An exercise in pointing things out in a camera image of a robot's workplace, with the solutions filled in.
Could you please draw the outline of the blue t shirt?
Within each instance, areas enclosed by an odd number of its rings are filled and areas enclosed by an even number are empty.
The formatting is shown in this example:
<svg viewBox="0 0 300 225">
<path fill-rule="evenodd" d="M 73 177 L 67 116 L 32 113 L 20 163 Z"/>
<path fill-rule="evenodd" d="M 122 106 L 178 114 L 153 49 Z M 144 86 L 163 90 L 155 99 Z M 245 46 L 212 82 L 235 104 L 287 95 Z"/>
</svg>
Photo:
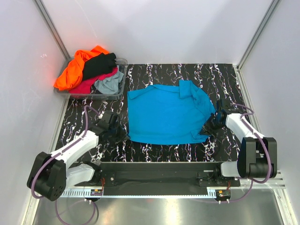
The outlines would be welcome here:
<svg viewBox="0 0 300 225">
<path fill-rule="evenodd" d="M 206 141 L 200 131 L 216 111 L 209 96 L 188 80 L 129 91 L 127 107 L 130 140 L 157 145 Z"/>
</svg>

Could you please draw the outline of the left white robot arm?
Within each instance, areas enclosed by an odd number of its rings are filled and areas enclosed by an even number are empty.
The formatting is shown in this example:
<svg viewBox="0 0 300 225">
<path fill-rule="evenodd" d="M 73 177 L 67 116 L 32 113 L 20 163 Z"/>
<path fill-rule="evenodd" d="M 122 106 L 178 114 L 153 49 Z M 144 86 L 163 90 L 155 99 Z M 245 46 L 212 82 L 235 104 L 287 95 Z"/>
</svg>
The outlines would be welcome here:
<svg viewBox="0 0 300 225">
<path fill-rule="evenodd" d="M 80 162 L 73 164 L 86 152 L 97 147 L 100 142 L 118 144 L 128 139 L 120 117 L 115 112 L 104 112 L 88 126 L 76 139 L 52 152 L 40 152 L 33 163 L 27 180 L 27 187 L 35 198 L 45 197 L 57 200 L 65 189 L 87 182 L 95 186 L 101 177 L 100 163 Z"/>
</svg>

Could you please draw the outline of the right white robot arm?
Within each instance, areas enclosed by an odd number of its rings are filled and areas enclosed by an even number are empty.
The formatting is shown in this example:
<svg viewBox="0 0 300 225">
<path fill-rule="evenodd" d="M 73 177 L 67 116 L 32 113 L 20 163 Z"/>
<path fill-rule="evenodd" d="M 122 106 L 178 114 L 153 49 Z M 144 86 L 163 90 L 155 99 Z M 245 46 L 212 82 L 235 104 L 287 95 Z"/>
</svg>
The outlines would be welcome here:
<svg viewBox="0 0 300 225">
<path fill-rule="evenodd" d="M 221 163 L 213 173 L 214 183 L 223 186 L 230 178 L 251 179 L 265 183 L 277 175 L 277 141 L 258 132 L 236 110 L 222 109 L 211 114 L 200 134 L 215 136 L 217 131 L 227 128 L 240 142 L 237 161 Z"/>
</svg>

